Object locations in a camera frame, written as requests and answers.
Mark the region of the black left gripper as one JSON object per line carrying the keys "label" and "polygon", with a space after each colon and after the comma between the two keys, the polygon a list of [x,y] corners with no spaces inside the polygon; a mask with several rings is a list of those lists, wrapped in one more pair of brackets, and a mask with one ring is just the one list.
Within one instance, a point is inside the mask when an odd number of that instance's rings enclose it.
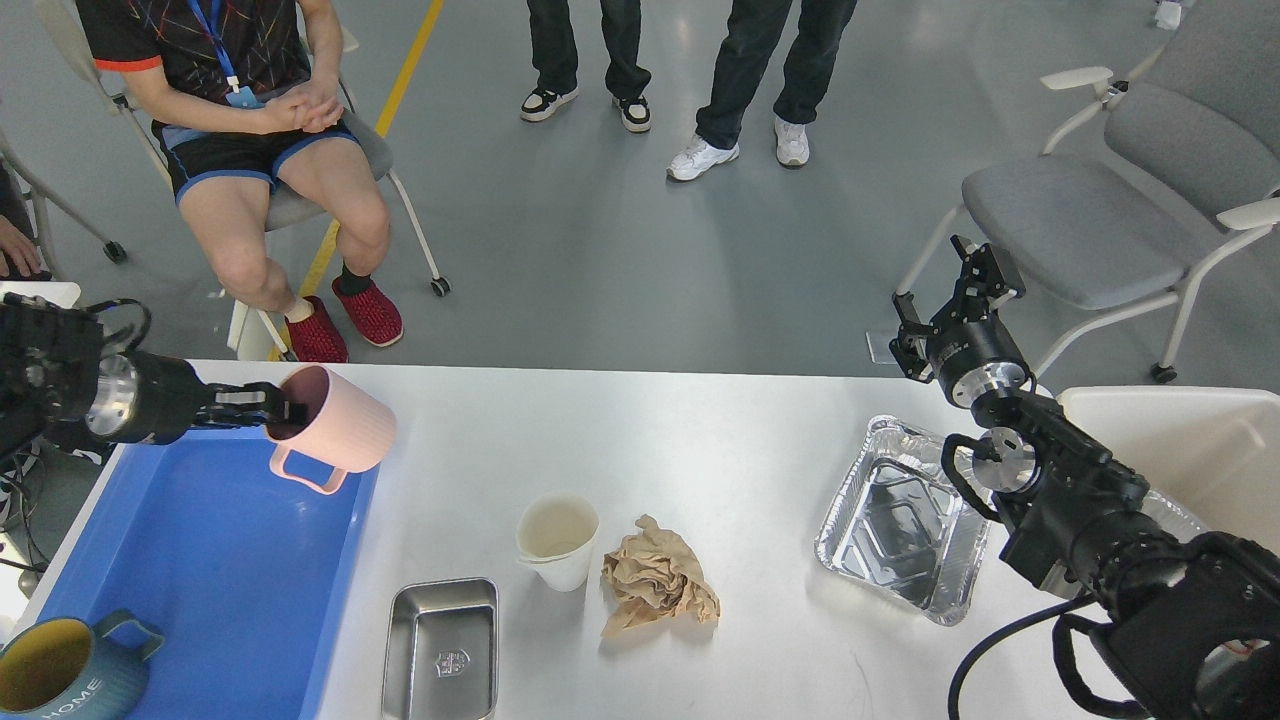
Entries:
{"label": "black left gripper", "polygon": [[206,386],[186,360],[132,352],[100,361],[88,430],[111,443],[169,445],[202,407],[210,428],[302,427],[308,420],[308,405],[291,402],[271,383]]}

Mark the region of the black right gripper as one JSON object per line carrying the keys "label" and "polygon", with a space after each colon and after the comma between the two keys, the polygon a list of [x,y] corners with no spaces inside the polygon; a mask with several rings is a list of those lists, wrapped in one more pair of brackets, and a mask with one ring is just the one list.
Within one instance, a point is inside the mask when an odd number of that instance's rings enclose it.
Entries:
{"label": "black right gripper", "polygon": [[928,324],[911,299],[895,299],[899,333],[890,352],[902,374],[920,383],[937,380],[946,400],[969,409],[996,389],[1018,389],[1032,370],[997,311],[1027,293],[1012,256],[997,246],[951,236],[963,261],[963,299],[946,304]]}

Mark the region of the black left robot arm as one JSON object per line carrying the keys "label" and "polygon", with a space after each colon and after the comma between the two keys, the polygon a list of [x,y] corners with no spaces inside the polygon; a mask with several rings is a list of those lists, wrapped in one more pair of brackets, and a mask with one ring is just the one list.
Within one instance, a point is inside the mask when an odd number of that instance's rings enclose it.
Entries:
{"label": "black left robot arm", "polygon": [[169,445],[191,427],[302,427],[310,407],[268,382],[206,384],[189,363],[140,348],[150,310],[110,332],[102,315],[128,299],[87,309],[3,297],[3,459],[38,437],[65,448]]}

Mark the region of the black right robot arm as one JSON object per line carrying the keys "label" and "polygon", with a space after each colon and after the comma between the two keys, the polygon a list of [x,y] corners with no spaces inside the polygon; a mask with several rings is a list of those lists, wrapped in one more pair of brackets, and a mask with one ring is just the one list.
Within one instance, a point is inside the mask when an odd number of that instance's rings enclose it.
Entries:
{"label": "black right robot arm", "polygon": [[890,350],[904,374],[938,380],[986,429],[951,434],[942,468],[983,518],[1002,524],[1001,559],[1059,606],[983,641],[948,691],[1000,639],[1053,619],[1053,661],[1087,712],[1111,719],[1275,719],[1277,557],[1253,541],[1206,532],[1181,542],[1143,512],[1149,486],[1038,395],[997,309],[1024,293],[1011,256],[952,237],[963,260],[954,296],[922,322],[910,293]]}

